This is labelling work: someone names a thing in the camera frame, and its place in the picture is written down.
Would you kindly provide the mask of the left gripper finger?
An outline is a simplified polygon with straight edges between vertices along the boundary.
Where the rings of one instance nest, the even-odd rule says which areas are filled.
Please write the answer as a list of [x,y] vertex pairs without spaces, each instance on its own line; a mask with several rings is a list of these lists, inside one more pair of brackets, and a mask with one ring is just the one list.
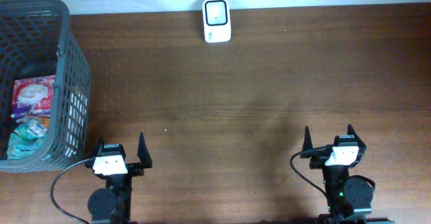
[[103,140],[102,137],[99,137],[98,140],[97,140],[97,142],[96,142],[96,144],[95,144],[95,146],[90,151],[89,159],[96,158],[100,154],[100,152],[102,151],[103,146],[104,146],[104,140]]
[[152,168],[152,158],[145,143],[145,137],[142,132],[139,134],[139,144],[137,156],[140,160],[143,169]]

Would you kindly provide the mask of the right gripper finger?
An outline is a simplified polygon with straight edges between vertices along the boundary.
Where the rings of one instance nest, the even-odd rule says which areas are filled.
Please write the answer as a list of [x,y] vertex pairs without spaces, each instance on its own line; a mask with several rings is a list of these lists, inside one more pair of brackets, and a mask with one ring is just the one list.
[[303,151],[308,151],[313,149],[313,145],[312,145],[312,139],[311,139],[311,135],[310,135],[310,129],[308,126],[305,126],[304,129],[304,142],[302,145],[302,150]]
[[351,124],[348,124],[348,126],[347,126],[347,134],[351,135],[353,137],[353,139],[355,140],[355,142],[357,142],[357,143],[362,142],[361,138],[357,135],[357,133],[355,132],[355,130]]

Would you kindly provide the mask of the teal wet wipes pouch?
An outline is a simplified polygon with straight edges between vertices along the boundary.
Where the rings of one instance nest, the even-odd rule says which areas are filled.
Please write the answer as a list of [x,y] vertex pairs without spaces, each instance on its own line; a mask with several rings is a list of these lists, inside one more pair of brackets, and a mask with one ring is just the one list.
[[7,158],[8,159],[23,159],[25,157],[30,156],[31,154],[35,153],[37,150],[39,150],[44,141],[46,140],[48,136],[48,132],[45,134],[45,136],[29,141],[25,140],[20,135],[20,129],[22,127],[22,124],[20,124],[10,135],[9,142],[8,142],[8,149],[7,149]]

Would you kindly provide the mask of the red purple snack bag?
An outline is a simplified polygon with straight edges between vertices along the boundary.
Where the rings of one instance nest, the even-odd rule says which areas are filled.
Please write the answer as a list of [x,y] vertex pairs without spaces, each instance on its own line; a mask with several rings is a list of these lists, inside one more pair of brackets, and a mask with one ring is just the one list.
[[15,80],[11,117],[17,122],[27,115],[49,117],[55,79],[55,75],[49,75]]

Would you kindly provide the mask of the green tissue pack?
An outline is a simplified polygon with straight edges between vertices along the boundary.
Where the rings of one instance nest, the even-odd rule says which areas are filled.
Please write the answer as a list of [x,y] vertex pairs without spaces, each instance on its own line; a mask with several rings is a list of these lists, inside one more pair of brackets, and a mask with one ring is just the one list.
[[48,132],[48,129],[35,118],[30,118],[22,124],[20,135],[29,141],[39,139]]

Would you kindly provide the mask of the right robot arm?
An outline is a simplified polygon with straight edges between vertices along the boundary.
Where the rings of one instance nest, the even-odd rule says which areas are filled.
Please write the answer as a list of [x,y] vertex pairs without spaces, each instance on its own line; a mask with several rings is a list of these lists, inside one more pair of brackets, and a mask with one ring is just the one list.
[[302,150],[291,157],[290,165],[296,157],[309,159],[309,168],[321,170],[323,188],[305,178],[296,168],[294,172],[311,186],[323,193],[327,201],[327,214],[320,214],[317,223],[392,223],[388,218],[369,219],[371,202],[376,184],[370,178],[350,175],[349,169],[360,163],[367,149],[366,144],[357,135],[352,125],[347,126],[347,133],[337,135],[331,145],[314,147],[310,130],[304,129]]

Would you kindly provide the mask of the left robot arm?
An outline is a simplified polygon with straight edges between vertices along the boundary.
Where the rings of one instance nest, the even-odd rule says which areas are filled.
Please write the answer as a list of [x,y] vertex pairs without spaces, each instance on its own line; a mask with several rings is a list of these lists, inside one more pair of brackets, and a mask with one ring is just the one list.
[[132,223],[132,179],[143,176],[144,170],[153,166],[143,133],[139,134],[137,156],[138,162],[127,163],[121,144],[106,145],[103,138],[98,139],[90,153],[90,161],[85,164],[95,176],[105,181],[105,187],[95,190],[88,199],[92,223]]

